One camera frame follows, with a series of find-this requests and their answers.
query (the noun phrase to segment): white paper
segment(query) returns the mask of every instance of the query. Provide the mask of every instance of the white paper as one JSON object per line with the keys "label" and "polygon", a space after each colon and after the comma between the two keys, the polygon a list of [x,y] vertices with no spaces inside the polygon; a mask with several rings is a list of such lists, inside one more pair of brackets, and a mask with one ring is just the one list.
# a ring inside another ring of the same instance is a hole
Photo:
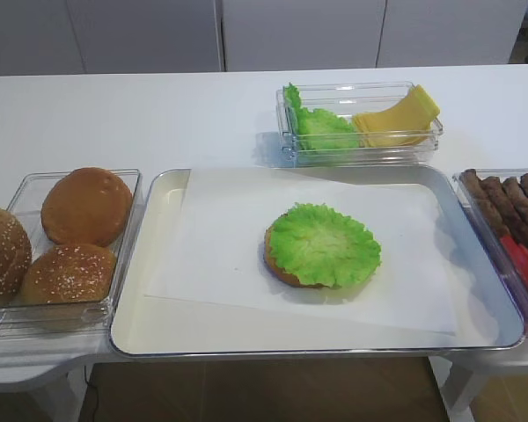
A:
{"label": "white paper", "polygon": [[[311,290],[270,273],[265,231],[296,202],[325,203],[373,232],[382,264],[369,283]],[[454,332],[448,283],[461,273],[447,259],[454,243],[436,224],[439,215],[424,186],[356,186],[265,168],[193,170],[148,295]]]}

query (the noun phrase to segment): green lettuce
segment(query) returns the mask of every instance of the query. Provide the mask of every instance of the green lettuce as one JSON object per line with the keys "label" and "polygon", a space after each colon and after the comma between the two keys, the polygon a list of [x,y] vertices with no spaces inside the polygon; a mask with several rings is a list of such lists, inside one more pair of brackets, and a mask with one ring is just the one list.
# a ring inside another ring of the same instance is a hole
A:
{"label": "green lettuce", "polygon": [[307,107],[303,107],[295,85],[290,84],[284,88],[284,97],[295,114],[301,148],[350,149],[359,146],[358,135],[351,123],[324,108],[316,108],[311,112]]}
{"label": "green lettuce", "polygon": [[272,225],[270,246],[276,264],[306,286],[355,286],[381,264],[372,233],[326,205],[296,204]]}

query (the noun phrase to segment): cabinet door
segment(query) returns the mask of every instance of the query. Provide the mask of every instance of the cabinet door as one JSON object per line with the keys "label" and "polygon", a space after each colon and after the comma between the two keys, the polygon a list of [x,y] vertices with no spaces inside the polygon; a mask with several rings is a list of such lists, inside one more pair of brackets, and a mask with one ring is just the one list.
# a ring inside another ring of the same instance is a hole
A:
{"label": "cabinet door", "polygon": [[388,0],[379,67],[509,61],[528,0]]}
{"label": "cabinet door", "polygon": [[0,76],[82,72],[64,0],[0,0]]}
{"label": "cabinet door", "polygon": [[221,69],[213,0],[68,0],[88,73]]}
{"label": "cabinet door", "polygon": [[227,70],[373,68],[385,0],[224,0]]}

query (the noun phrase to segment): hamburger bun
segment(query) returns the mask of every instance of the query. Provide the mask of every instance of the hamburger bun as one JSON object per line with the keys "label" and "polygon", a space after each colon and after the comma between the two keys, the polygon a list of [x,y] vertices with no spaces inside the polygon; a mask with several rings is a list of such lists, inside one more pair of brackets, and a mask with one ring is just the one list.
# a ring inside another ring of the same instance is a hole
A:
{"label": "hamburger bun", "polygon": [[275,261],[275,258],[272,256],[272,246],[270,246],[270,239],[272,238],[272,226],[266,230],[265,236],[265,251],[264,251],[264,261],[268,265],[270,271],[280,280],[286,284],[289,284],[292,287],[304,287],[304,288],[322,288],[322,284],[312,284],[309,286],[303,285],[299,282],[299,278],[290,273],[286,273],[283,268],[280,268]]}
{"label": "hamburger bun", "polygon": [[19,291],[32,262],[32,246],[18,219],[0,208],[0,306]]}
{"label": "hamburger bun", "polygon": [[19,292],[26,305],[96,302],[107,296],[116,258],[93,244],[58,245],[27,270]]}
{"label": "hamburger bun", "polygon": [[51,189],[41,223],[56,244],[108,246],[125,228],[133,195],[108,170],[74,170]]}

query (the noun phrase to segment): cheese slice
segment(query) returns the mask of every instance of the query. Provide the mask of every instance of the cheese slice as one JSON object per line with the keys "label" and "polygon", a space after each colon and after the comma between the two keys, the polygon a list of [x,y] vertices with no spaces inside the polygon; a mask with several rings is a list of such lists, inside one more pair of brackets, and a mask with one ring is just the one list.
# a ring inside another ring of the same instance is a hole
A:
{"label": "cheese slice", "polygon": [[363,143],[367,147],[395,147],[415,145],[426,139],[420,136],[382,135],[393,131],[426,131],[440,109],[427,92],[416,85],[399,103],[377,113],[359,113],[352,121],[360,132],[366,135]]}

